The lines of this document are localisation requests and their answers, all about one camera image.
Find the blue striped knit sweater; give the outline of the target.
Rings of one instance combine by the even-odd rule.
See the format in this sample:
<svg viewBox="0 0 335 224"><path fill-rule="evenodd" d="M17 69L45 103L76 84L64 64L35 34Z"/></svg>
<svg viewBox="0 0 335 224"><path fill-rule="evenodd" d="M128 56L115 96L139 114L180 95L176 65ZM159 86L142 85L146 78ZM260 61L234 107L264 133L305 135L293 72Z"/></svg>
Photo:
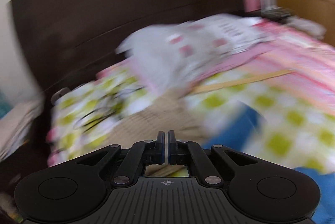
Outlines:
<svg viewBox="0 0 335 224"><path fill-rule="evenodd" d="M218 133L205 141L201 147L210 149L213 145L224 145L242 151L251 136L260 129L261 115L249 106L244 106L232 118L227 126L220 128ZM320 188L320 203L312 217L315 223L334 223L334 173L322 175L312 168L297 167L296 171L311 177Z"/></svg>

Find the beige brown patterned sweater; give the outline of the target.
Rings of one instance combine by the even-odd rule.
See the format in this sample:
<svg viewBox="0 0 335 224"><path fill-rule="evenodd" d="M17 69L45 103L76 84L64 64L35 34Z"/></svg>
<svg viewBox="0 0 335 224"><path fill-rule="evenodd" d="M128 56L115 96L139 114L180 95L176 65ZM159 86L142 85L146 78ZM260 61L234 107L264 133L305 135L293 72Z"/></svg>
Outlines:
<svg viewBox="0 0 335 224"><path fill-rule="evenodd" d="M135 142L153 139L160 131L170 130L178 139L203 144L209 134L186 108L183 98L187 93L186 89L170 89L150 106L124 118L114 129L120 144L130 148Z"/></svg>

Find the white pink printed pillow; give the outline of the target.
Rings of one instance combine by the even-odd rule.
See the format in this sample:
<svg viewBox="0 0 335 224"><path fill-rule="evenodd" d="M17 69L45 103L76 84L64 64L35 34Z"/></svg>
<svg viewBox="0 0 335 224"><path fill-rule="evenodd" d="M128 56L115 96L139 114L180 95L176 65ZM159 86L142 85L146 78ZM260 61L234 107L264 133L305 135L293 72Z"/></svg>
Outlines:
<svg viewBox="0 0 335 224"><path fill-rule="evenodd" d="M130 34L116 53L132 58L137 71L163 93L274 39L253 22L251 17L224 13L182 24L150 25Z"/></svg>

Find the green white checkered bedsheet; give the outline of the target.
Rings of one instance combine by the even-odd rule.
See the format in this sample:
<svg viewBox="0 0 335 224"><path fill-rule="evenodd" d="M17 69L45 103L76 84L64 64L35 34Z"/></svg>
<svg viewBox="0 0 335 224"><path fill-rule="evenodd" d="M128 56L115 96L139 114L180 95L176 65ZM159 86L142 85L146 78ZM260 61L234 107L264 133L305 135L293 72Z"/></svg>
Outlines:
<svg viewBox="0 0 335 224"><path fill-rule="evenodd" d="M256 115L242 151L286 167L334 171L334 117L266 81L188 95L169 96L172 118L143 132L119 133L122 122L139 124L137 114L153 106L156 96L124 66L70 91L55 103L48 165L54 166L114 142L130 148L159 131L174 130L178 139L205 144L243 111Z"/></svg>

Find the dark brown headboard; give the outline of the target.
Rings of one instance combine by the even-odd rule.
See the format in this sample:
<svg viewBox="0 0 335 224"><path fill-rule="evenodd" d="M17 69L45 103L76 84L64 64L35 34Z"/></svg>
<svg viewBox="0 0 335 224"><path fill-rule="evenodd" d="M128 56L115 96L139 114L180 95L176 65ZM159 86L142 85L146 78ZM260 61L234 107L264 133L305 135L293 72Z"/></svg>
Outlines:
<svg viewBox="0 0 335 224"><path fill-rule="evenodd" d="M121 61L115 49L143 27L244 9L243 0L12 0L10 6L23 54L46 96Z"/></svg>

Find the pink striped quilt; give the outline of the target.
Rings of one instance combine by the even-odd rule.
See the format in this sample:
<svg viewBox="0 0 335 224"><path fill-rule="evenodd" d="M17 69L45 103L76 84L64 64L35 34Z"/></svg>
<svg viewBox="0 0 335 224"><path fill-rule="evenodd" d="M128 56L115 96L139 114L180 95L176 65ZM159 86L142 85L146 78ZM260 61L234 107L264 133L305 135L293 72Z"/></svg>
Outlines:
<svg viewBox="0 0 335 224"><path fill-rule="evenodd" d="M270 40L229 57L198 79L237 67L256 75L290 70L272 82L334 114L334 47L269 20L250 17L247 24L258 28Z"/></svg>

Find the pink plastic box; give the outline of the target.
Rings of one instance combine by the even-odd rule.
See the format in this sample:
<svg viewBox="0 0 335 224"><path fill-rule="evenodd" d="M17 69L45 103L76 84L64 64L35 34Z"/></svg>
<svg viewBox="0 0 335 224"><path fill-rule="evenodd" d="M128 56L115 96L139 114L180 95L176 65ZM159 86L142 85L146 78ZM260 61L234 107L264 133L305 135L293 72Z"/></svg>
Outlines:
<svg viewBox="0 0 335 224"><path fill-rule="evenodd" d="M245 12L254 12L261 9L261 0L244 0Z"/></svg>

